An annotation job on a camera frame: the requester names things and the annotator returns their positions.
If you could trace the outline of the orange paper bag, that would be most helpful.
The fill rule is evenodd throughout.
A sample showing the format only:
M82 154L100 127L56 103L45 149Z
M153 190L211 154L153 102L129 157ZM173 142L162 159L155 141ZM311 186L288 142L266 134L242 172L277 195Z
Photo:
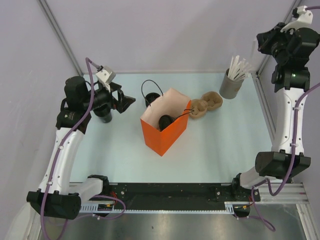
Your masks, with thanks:
M191 99L174 88L161 92L140 117L145 144L163 156L186 130Z

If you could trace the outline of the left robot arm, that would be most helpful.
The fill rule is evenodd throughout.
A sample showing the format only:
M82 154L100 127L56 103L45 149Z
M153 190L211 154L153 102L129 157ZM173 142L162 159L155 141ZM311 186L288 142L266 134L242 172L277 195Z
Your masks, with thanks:
M65 98L61 102L56 122L54 149L46 173L37 189L26 197L31 207L45 217L74 220L83 202L110 196L109 180L103 175L90 175L75 188L70 187L71 171L80 143L86 133L91 111L108 123L112 120L111 110L120 114L136 99L124 95L121 85L112 82L110 90L97 82L95 89L88 89L86 80L74 76L66 80Z

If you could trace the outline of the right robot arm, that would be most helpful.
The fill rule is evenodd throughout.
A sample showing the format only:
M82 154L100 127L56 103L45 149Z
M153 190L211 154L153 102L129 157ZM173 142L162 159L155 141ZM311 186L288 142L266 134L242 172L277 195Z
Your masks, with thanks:
M279 179L279 188L270 193L276 196L289 178L311 165L311 158L305 156L302 126L305 101L315 87L310 86L306 64L320 35L308 23L280 22L256 39L257 50L276 61L271 78L277 101L276 130L271 151L259 152L254 167L232 180L230 194L237 201L247 197L249 190Z

